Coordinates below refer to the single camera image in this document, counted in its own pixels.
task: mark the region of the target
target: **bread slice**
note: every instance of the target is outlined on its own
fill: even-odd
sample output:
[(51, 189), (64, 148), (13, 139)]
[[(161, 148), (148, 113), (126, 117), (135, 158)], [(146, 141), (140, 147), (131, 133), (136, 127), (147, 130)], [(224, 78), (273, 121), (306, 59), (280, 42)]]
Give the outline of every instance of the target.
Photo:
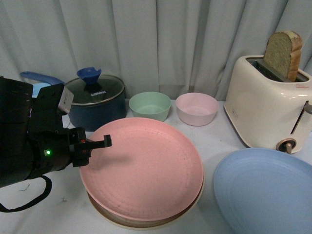
[(270, 36), (264, 62), (283, 77), (294, 82), (301, 57), (302, 39), (293, 31), (282, 31)]

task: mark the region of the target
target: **white toaster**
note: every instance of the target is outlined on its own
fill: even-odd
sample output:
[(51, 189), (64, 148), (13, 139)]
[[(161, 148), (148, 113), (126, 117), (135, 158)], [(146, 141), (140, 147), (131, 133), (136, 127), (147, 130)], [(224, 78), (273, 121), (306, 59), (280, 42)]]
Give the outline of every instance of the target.
[(268, 69), (263, 56), (240, 57), (224, 109), (249, 147), (295, 153), (312, 130), (312, 77), (298, 70), (290, 82)]

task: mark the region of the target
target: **blue handle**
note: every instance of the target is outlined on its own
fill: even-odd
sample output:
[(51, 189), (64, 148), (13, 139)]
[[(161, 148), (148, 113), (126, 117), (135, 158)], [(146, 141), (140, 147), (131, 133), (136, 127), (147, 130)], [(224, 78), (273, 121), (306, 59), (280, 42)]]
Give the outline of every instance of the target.
[(21, 72), (20, 76), (22, 76), (24, 78), (33, 79), (33, 80), (37, 80), (40, 82), (48, 83), (51, 85), (60, 84), (60, 83), (65, 84), (65, 82), (61, 81), (58, 78), (46, 76), (46, 75), (35, 73), (35, 72)]

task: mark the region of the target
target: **toaster knob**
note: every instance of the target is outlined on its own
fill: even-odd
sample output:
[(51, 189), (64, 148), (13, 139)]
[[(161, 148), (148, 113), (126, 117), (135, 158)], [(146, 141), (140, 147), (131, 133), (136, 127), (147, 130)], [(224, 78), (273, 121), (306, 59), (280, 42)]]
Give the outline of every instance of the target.
[(296, 147), (296, 140), (293, 138), (287, 138), (284, 140), (281, 140), (277, 145), (276, 149), (282, 152), (286, 152), (288, 154), (292, 153), (292, 150), (294, 147)]

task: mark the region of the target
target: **white table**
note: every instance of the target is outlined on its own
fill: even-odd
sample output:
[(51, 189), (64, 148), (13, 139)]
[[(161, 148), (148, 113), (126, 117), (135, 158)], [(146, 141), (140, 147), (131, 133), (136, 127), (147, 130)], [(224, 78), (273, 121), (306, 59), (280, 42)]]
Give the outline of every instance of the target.
[[(220, 102), (214, 120), (203, 127), (183, 123), (177, 116), (172, 101), (168, 123), (185, 134), (197, 148), (204, 165), (205, 186), (195, 207), (185, 216), (165, 227), (140, 231), (141, 234), (232, 234), (217, 206), (213, 192), (213, 176), (218, 163), (229, 153), (246, 146), (237, 136)], [(128, 109), (127, 117), (133, 117)], [(72, 128), (68, 116), (64, 127)], [(293, 154), (312, 164), (312, 134), (303, 149)], [(138, 231), (125, 229), (107, 221), (92, 206), (81, 182), (79, 168), (71, 165), (65, 170), (46, 174), (53, 188), (50, 195), (36, 206), (17, 213), (0, 213), (1, 234), (131, 234)], [(42, 179), (23, 181), (0, 189), (0, 202), (7, 208), (21, 206), (42, 193)]]

